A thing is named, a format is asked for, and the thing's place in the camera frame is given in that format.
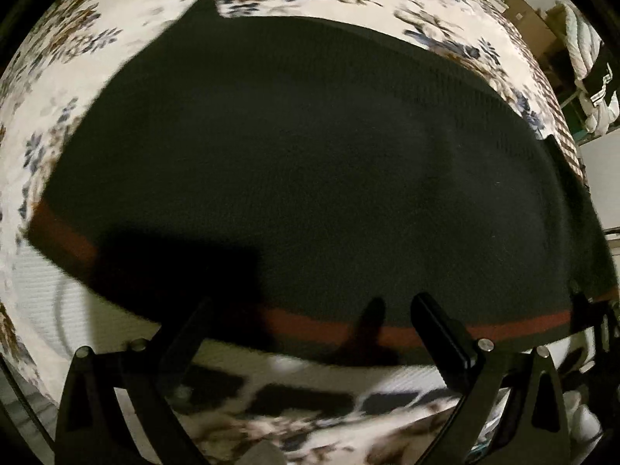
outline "red stripe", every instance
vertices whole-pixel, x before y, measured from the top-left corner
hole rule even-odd
[[[342,322],[325,322],[284,309],[265,310],[264,317],[275,334],[302,341],[321,344],[342,344],[350,336],[352,325]],[[487,337],[496,341],[539,334],[567,324],[570,311],[538,316],[499,325],[474,325],[467,328],[474,338]],[[381,346],[408,349],[422,346],[413,327],[382,327],[379,335]]]
[[[63,251],[90,268],[97,257],[97,248],[81,234],[72,230],[59,219],[47,203],[39,203],[30,224],[37,234],[56,243]],[[603,294],[597,301],[618,299],[618,287]],[[270,308],[263,312],[264,318],[274,334],[303,341],[322,344],[342,344],[350,336],[352,325],[343,322],[326,322],[304,315],[291,313],[284,309]],[[565,310],[551,315],[538,316],[516,322],[498,325],[474,325],[467,328],[474,338],[487,337],[496,341],[540,334],[567,324],[570,311]],[[382,327],[379,344],[396,348],[416,348],[422,342],[413,327]]]

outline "metal screw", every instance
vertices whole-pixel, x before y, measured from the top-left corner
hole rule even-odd
[[[90,346],[82,346],[76,350],[76,357],[78,358],[86,358],[91,354]]]
[[[139,353],[146,349],[146,346],[148,343],[149,342],[146,339],[140,338],[140,339],[131,341],[131,343],[129,343],[129,347],[131,348],[132,351]]]
[[[543,358],[547,358],[550,355],[550,352],[547,349],[547,346],[538,346],[536,348],[536,352]]]
[[[489,351],[493,351],[493,348],[495,348],[495,345],[493,344],[493,341],[491,339],[479,339],[478,340],[478,347],[485,352],[489,352]]]

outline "cardboard box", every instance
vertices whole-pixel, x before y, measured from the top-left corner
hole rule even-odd
[[[557,49],[558,39],[524,0],[504,0],[508,8],[503,12],[505,18],[512,22],[521,33],[535,58],[540,58],[550,49]]]

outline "bed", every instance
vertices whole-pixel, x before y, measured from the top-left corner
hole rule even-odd
[[[126,61],[195,1],[58,0],[36,24],[2,76],[0,342],[19,372],[55,402],[60,401],[64,377],[77,347],[90,343],[96,344],[98,351],[118,350],[127,340],[150,337],[156,325],[89,293],[34,250],[25,233],[64,144],[98,93]],[[488,0],[216,2],[219,13],[229,18],[274,15],[331,19],[372,28],[447,57],[481,76],[528,123],[537,138],[553,135],[571,169],[582,177],[574,141],[548,81],[517,30]],[[95,316],[107,324],[99,331],[114,328],[114,334],[94,337],[89,320]],[[579,347],[584,360],[591,351],[591,340],[580,335],[555,344],[551,348],[554,360],[561,362]],[[289,443],[289,457],[295,463],[328,458],[331,462],[327,463],[359,463],[372,450],[376,457],[373,463],[391,463],[382,461],[394,455],[380,453],[391,445],[377,444],[383,436],[455,403],[453,394],[446,392],[438,373],[430,367],[328,368],[216,343],[205,345],[202,355],[205,367],[246,380],[240,395],[230,397],[218,409],[221,414],[243,411],[253,394],[273,382],[312,391],[349,385],[350,407],[347,402],[347,410],[330,418],[308,420],[292,415],[278,419],[265,415],[242,424],[229,420],[223,426],[216,425],[218,430],[241,425],[243,435],[252,436],[250,440],[271,436],[282,441],[284,436],[303,430],[309,438]],[[411,411],[391,413],[403,406]],[[369,413],[378,419],[368,422],[360,416]],[[416,447],[418,451],[424,450],[428,435],[440,428],[443,420],[438,421],[429,427],[427,437]],[[342,422],[355,423],[344,431],[350,432],[346,438],[338,426]],[[215,434],[202,439],[205,454],[215,463],[237,458],[234,449],[241,437]]]

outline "cable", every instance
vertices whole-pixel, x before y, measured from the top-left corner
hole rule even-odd
[[[37,430],[41,432],[41,435],[43,435],[43,438],[45,439],[45,442],[47,442],[47,445],[52,449],[52,451],[54,451],[54,439],[51,438],[50,434],[47,432],[47,430],[45,429],[45,427],[43,426],[39,418],[36,416],[36,413],[30,406],[30,403],[28,403],[26,396],[24,396],[23,391],[21,390],[21,388],[17,384],[17,381],[13,377],[13,374],[11,373],[9,366],[6,364],[6,362],[4,361],[4,358],[1,355],[0,355],[0,370],[2,370],[2,372],[4,373],[4,377],[6,377],[6,380],[9,382],[10,387],[15,392],[15,395],[17,396],[17,400],[19,400],[19,403],[22,404],[22,407],[26,411],[26,414],[28,415],[28,417],[35,424]]]

